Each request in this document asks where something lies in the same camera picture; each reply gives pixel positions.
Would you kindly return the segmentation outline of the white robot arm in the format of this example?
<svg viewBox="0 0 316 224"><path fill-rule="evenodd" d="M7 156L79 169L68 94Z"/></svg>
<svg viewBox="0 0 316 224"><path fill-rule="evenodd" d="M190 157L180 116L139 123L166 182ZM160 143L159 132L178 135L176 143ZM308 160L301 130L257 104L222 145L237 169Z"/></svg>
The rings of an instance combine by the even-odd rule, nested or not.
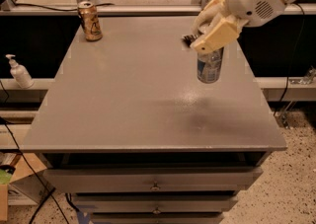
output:
<svg viewBox="0 0 316 224"><path fill-rule="evenodd" d="M191 48L208 54L238 38L245 27L260 27L295 0L211 0L198 14Z"/></svg>

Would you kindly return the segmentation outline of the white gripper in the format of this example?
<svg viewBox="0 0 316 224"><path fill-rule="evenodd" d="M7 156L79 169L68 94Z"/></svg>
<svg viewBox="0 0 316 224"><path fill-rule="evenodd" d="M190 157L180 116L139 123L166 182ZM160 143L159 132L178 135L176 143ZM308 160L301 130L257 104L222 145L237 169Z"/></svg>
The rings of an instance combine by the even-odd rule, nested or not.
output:
<svg viewBox="0 0 316 224"><path fill-rule="evenodd" d="M229 11L238 18L228 16L213 20L217 14L227 13L227 4ZM190 48L199 54L212 53L236 40L246 25L260 27L282 14L285 9L284 0L227 0L227 4L226 0L211 0L199 12L192 25L195 35L201 25L213 21L205 33L191 43Z"/></svg>

